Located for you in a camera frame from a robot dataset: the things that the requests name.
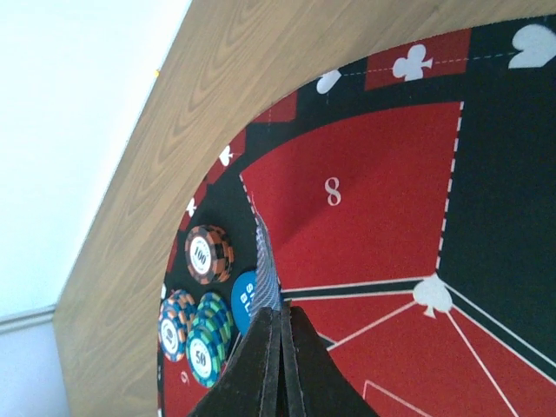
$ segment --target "poker table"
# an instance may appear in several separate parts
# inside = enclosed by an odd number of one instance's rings
[[[512,49],[527,26],[552,39],[554,18],[461,30],[550,12],[194,2],[55,314],[74,415],[156,415],[161,378],[187,385],[157,373],[178,237],[203,215],[249,235],[252,203],[284,296],[377,408],[436,415],[422,399],[452,409],[461,387],[485,415],[554,398],[554,62]]]

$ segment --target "baseboard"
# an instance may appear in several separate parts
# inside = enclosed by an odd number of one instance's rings
[[[3,317],[0,319],[0,334],[15,332],[52,321],[55,309],[56,306],[48,306]]]

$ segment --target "card suit symbol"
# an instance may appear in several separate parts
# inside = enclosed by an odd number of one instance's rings
[[[415,286],[414,299],[421,306],[427,306],[424,315],[433,319],[436,318],[434,310],[447,313],[453,305],[452,296],[437,274],[425,278]]]
[[[188,385],[189,385],[189,375],[188,375],[187,372],[182,371],[182,373],[180,374],[180,378],[181,378],[181,380],[182,380],[182,382],[183,382],[184,384],[188,384]]]
[[[423,44],[412,46],[407,58],[398,58],[392,67],[392,74],[396,78],[404,77],[404,81],[419,80],[424,76],[423,68],[433,67],[433,58],[425,61],[427,56],[427,48]]]
[[[232,157],[234,156],[234,154],[230,153],[230,150],[231,148],[229,147],[229,145],[226,145],[226,148],[224,148],[220,156],[218,156],[218,159],[220,159],[220,162],[225,167],[229,165],[229,162],[232,160]]]
[[[326,74],[321,76],[321,79],[316,84],[316,91],[319,94],[327,94],[332,87],[338,82],[341,77],[341,72],[337,69],[333,69]]]
[[[195,205],[195,198],[194,197],[191,197],[191,200],[189,200],[189,204],[185,209],[188,212],[189,217],[193,217],[193,214],[195,213],[195,210],[197,210],[197,206]]]
[[[518,30],[512,44],[521,52],[510,60],[508,68],[540,68],[556,56],[556,34],[540,24]]]

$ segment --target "heart symbol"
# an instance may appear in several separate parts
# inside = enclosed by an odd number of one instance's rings
[[[189,375],[187,372],[182,371],[182,373],[180,374],[180,378],[182,379],[182,382],[184,384],[188,384],[189,385]]]
[[[513,36],[513,47],[521,52],[508,68],[540,68],[556,56],[556,34],[540,24],[529,24]]]
[[[327,72],[326,74],[321,76],[321,79],[316,84],[316,91],[319,94],[327,94],[332,89],[332,87],[334,87],[334,84],[336,84],[340,77],[341,73],[337,69],[333,69],[332,71]]]

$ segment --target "club symbol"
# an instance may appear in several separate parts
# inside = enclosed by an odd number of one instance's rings
[[[427,48],[425,45],[417,44],[412,46],[407,58],[398,58],[392,68],[392,73],[396,78],[404,77],[404,81],[419,80],[424,76],[423,68],[433,67],[433,58],[425,61]]]

